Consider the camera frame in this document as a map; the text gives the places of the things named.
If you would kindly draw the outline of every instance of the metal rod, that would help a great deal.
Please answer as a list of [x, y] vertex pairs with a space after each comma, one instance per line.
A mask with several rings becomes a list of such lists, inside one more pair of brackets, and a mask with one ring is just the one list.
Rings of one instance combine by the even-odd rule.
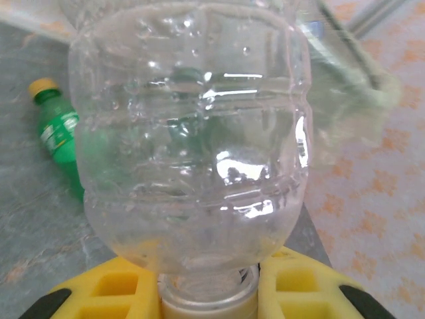
[[351, 20], [347, 29], [357, 39], [364, 37], [370, 30], [376, 27], [382, 20], [396, 11], [401, 5], [410, 0], [379, 0], [369, 5], [357, 18]]

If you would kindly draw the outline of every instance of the green bottle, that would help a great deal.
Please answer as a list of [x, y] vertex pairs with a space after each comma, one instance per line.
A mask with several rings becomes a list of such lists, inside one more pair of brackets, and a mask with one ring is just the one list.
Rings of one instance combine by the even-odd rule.
[[74, 194], [83, 200], [84, 189], [78, 175], [74, 129], [78, 115], [69, 100], [62, 96], [58, 85], [50, 78], [41, 78], [29, 86], [34, 103], [41, 107], [39, 136], [53, 160], [69, 177]]

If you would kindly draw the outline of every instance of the orange patterned cloth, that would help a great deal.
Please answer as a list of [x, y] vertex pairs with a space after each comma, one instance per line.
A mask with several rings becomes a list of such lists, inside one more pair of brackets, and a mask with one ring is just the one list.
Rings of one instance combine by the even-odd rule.
[[[348, 21], [372, 0], [328, 0]], [[350, 144], [312, 171], [305, 202], [332, 265], [397, 318], [425, 318], [425, 1], [409, 1], [362, 44], [395, 74], [404, 98], [382, 144]]]

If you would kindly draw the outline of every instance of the yellow bottle cap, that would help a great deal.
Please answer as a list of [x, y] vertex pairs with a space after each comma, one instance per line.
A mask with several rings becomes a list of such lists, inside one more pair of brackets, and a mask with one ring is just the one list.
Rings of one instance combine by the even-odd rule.
[[45, 90], [50, 90], [53, 88], [59, 88], [58, 84], [51, 78], [40, 78], [37, 81], [34, 81], [28, 87], [29, 94], [35, 98], [35, 96]]

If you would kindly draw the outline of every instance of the upside-down bottle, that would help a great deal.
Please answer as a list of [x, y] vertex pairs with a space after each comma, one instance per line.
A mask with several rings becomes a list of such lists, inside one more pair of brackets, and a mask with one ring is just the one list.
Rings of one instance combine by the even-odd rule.
[[70, 48], [87, 217], [168, 318], [256, 318], [301, 209], [307, 42], [272, 0], [91, 0]]

